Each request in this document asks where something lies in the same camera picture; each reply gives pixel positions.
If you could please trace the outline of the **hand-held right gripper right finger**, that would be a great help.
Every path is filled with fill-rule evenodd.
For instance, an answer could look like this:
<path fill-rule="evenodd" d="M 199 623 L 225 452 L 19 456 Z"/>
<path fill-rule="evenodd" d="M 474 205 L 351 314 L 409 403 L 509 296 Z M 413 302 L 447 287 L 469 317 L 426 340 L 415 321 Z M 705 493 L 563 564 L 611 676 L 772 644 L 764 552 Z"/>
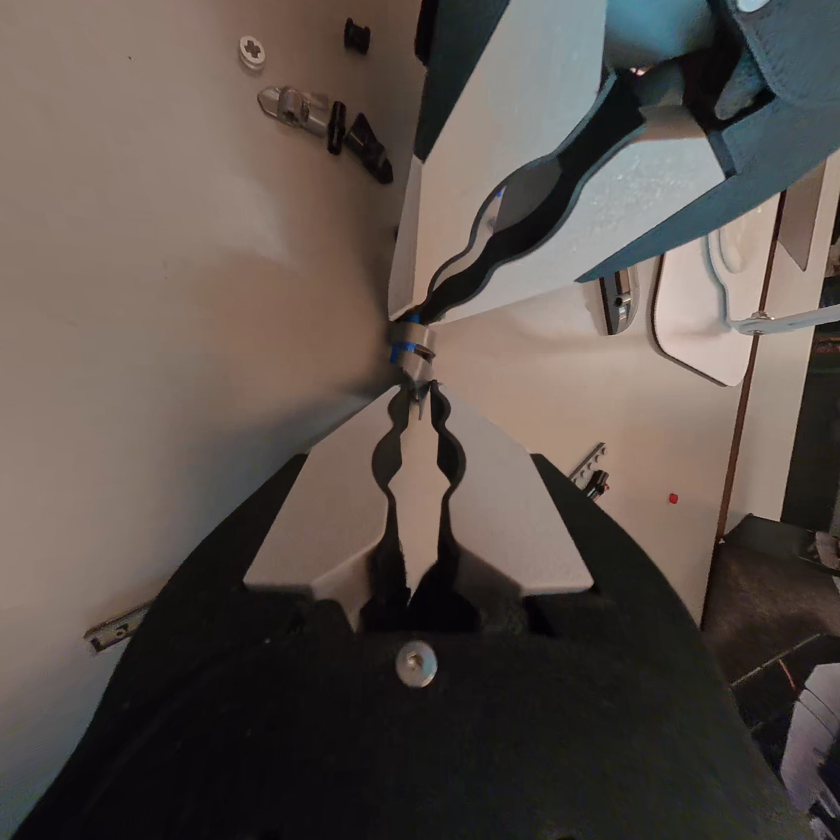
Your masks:
<path fill-rule="evenodd" d="M 586 593 L 592 573 L 528 450 L 445 385 L 431 385 L 429 406 L 447 481 L 429 616 L 459 631 L 526 632 L 528 599 Z"/>

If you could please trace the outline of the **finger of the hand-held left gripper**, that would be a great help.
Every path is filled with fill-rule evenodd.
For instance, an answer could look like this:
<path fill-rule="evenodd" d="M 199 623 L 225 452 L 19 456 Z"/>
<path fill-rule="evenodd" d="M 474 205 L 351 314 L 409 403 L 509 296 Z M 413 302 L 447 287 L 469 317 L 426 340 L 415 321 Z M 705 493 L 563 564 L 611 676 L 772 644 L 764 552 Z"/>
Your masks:
<path fill-rule="evenodd" d="M 388 286 L 419 306 L 485 206 L 555 152 L 601 87 L 605 1 L 437 2 Z"/>
<path fill-rule="evenodd" d="M 605 76 L 590 111 L 551 156 L 502 187 L 497 226 L 476 257 L 441 281 L 422 323 L 537 298 L 571 284 L 669 220 L 726 176 L 681 103 L 643 104 L 639 78 Z"/>

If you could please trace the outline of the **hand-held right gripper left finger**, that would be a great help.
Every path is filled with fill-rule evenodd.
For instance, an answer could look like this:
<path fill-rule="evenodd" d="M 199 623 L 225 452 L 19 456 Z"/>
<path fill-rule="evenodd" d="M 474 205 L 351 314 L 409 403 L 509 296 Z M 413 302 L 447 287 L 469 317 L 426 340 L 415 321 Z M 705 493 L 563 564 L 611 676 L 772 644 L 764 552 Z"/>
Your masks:
<path fill-rule="evenodd" d="M 391 483 L 410 405 L 394 386 L 311 449 L 245 574 L 250 591 L 337 602 L 353 626 L 367 607 L 407 605 Z"/>

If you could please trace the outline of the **grey bent lego beam assembly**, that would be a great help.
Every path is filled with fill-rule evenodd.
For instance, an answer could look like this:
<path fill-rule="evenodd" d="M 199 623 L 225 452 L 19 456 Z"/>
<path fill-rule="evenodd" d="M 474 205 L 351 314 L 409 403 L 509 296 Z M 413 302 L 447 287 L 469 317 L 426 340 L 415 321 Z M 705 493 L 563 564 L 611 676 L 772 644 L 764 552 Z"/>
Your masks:
<path fill-rule="evenodd" d="M 435 379 L 436 333 L 422 323 L 418 312 L 393 322 L 388 333 L 390 362 L 403 372 L 414 401 L 422 405 Z"/>

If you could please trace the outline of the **long grey lego plate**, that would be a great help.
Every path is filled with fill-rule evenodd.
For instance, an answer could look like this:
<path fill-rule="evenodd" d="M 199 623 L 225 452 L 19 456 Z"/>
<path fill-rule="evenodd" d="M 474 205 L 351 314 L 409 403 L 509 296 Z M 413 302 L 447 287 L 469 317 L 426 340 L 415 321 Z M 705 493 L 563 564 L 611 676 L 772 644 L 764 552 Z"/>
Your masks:
<path fill-rule="evenodd" d="M 137 632 L 151 606 L 152 602 L 137 605 L 88 629 L 82 638 L 85 645 L 97 655 L 127 641 Z"/>
<path fill-rule="evenodd" d="M 601 442 L 594 446 L 588 452 L 587 456 L 572 469 L 570 479 L 576 487 L 583 490 L 590 484 L 595 473 L 603 470 L 602 462 L 606 456 L 606 452 L 606 444 Z"/>

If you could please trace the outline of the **dark grey curved lego panel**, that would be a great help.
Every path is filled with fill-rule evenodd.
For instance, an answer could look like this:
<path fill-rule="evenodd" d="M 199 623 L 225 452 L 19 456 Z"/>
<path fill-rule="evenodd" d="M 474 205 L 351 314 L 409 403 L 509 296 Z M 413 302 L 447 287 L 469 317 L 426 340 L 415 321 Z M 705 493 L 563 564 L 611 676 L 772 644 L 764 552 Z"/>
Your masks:
<path fill-rule="evenodd" d="M 633 323 L 639 303 L 637 268 L 630 266 L 599 280 L 606 334 L 615 336 Z"/>

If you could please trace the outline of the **white book stand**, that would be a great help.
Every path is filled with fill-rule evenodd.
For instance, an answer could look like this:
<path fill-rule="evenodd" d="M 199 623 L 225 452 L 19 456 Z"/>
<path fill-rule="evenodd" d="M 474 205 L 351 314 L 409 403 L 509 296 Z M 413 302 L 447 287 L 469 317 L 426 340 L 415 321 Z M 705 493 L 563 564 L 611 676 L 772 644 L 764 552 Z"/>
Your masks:
<path fill-rule="evenodd" d="M 760 304 L 772 256 L 806 269 L 816 235 L 817 187 L 795 185 L 725 227 L 669 251 L 654 294 L 653 332 L 672 360 L 724 386 L 742 382 L 754 335 L 838 320 L 838 305 L 773 317 Z"/>

